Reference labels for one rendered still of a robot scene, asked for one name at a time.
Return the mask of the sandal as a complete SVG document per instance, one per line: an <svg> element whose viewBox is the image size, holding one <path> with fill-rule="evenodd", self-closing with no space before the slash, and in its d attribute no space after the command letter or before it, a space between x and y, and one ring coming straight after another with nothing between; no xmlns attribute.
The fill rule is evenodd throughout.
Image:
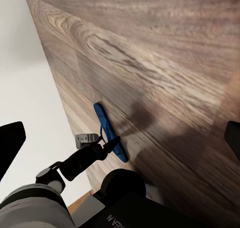
<svg viewBox="0 0 240 228"><path fill-rule="evenodd" d="M100 120L101 123L101 127L100 127L100 135L102 137L102 140L104 140L103 135L102 135L102 128L104 129L104 132L106 134L106 137L108 139L108 142L113 140L114 138L116 138L116 134L113 130L113 128L111 127L111 124L108 120L108 117L106 115L105 110L103 109L103 107L101 106L100 103L95 103L93 105L94 110ZM128 162L128 157L126 155L126 152L121 144L121 142L119 141L118 144L114 147L113 149L114 154L116 154L124 163Z"/></svg>

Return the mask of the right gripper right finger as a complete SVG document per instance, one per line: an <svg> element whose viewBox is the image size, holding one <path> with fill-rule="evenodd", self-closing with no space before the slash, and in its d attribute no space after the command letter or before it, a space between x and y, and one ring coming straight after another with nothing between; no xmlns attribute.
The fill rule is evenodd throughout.
<svg viewBox="0 0 240 228"><path fill-rule="evenodd" d="M240 123L229 121L227 123L224 139L240 161Z"/></svg>

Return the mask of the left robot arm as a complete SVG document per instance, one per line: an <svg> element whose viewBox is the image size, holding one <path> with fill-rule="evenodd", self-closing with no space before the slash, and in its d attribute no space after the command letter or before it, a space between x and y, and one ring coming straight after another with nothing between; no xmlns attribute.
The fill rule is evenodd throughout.
<svg viewBox="0 0 240 228"><path fill-rule="evenodd" d="M115 146L120 142L121 137L118 136L103 145L99 142L102 137L95 133L76 134L75 143L78 149L64 162L58 161L49 168L44 169L36 176L36 184L45 184L53 187L59 194L62 194L66 184L57 171L59 168L63 176L68 181L73 181L80 173L89 168L95 161L104 161Z"/></svg>

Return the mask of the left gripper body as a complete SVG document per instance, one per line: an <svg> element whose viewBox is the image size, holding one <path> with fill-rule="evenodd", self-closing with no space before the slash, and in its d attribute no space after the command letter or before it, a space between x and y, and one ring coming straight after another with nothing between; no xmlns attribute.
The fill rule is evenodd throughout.
<svg viewBox="0 0 240 228"><path fill-rule="evenodd" d="M77 160L82 172L89 168L95 161L104 161L107 158L101 144L99 143L90 144L90 146L79 149L71 155L71 157Z"/></svg>

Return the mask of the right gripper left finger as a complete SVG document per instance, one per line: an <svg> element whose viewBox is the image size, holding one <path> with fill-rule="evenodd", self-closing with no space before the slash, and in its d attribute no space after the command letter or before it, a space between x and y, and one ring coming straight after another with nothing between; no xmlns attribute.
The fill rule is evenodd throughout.
<svg viewBox="0 0 240 228"><path fill-rule="evenodd" d="M0 181L26 141L22 121L0 126Z"/></svg>

